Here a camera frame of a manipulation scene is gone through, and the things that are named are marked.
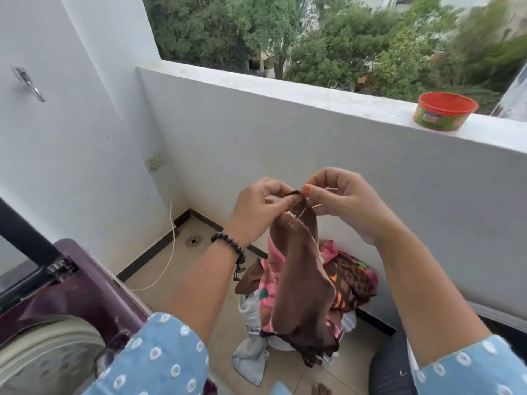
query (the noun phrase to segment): tiled floor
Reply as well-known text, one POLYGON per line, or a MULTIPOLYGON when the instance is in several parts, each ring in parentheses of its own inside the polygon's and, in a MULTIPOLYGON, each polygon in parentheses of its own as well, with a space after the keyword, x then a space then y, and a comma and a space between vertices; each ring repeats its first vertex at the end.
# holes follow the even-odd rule
MULTIPOLYGON (((192 218, 180 229, 175 239, 174 257, 165 274, 154 286, 137 294, 151 309, 162 311, 174 287, 184 280, 190 266, 200 257, 209 245, 214 229, 192 218), (187 248, 185 240, 192 235, 201 235, 202 242, 194 248, 187 248)), ((167 264, 172 243, 147 263, 141 270, 127 280, 132 288, 150 285, 167 264)), ((246 265, 254 263, 257 256, 246 251, 246 265)), ((369 362, 376 350, 387 337, 362 320, 357 327, 343 338, 339 356, 332 365, 307 368, 296 352, 282 352, 270 349, 266 370, 260 387, 245 380, 231 365, 231 357, 240 344, 247 338, 245 321, 238 311, 238 298, 234 294, 236 283, 231 282, 229 294, 223 304, 218 323, 209 344, 211 369, 223 378, 239 395, 269 393, 273 384, 282 381, 295 395, 310 395, 311 385, 322 382, 332 389, 333 395, 367 395, 369 362)))

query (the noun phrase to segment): orange fingernail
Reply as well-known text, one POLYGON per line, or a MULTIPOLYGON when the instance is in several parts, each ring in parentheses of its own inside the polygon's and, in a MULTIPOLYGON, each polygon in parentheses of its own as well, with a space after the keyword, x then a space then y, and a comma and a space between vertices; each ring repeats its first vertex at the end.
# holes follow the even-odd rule
POLYGON ((300 189, 300 192, 304 194, 305 196, 308 196, 311 192, 311 186, 309 184, 304 184, 302 188, 300 189))

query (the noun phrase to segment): red container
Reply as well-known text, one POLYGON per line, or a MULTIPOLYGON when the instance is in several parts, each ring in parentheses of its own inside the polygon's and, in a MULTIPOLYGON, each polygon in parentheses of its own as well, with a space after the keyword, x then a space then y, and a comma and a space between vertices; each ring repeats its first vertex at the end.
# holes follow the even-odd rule
POLYGON ((451 132, 458 130, 478 106, 473 99, 459 94, 426 92, 419 96, 414 121, 429 129, 451 132))

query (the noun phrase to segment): gray cloth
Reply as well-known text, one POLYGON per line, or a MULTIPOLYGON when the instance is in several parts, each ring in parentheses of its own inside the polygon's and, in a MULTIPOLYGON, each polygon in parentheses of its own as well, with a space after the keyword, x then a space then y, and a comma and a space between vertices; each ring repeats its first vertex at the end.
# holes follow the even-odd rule
MULTIPOLYGON (((245 318, 249 338, 243 340, 232 355, 232 365, 236 371, 256 386, 260 386, 264 378, 265 362, 269 354, 266 351, 267 345, 280 351, 294 350, 291 345, 279 337, 260 337, 262 327, 258 294, 259 290, 256 290, 248 297, 240 295, 238 299, 238 309, 245 318)), ((356 324, 355 312, 345 313, 342 318, 343 335, 352 331, 356 324)), ((332 363, 334 356, 338 356, 338 353, 335 352, 330 358, 324 356, 324 361, 332 363)))

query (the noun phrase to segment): electrical outlet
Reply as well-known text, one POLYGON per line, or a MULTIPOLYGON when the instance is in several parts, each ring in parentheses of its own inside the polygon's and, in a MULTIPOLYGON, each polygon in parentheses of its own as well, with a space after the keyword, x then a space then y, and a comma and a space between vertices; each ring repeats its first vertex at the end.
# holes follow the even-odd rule
POLYGON ((161 154, 158 154, 158 155, 148 159, 145 162, 145 165, 147 166, 147 169, 148 169, 149 172, 156 171, 157 169, 159 169, 164 164, 165 164, 165 160, 161 156, 161 154))

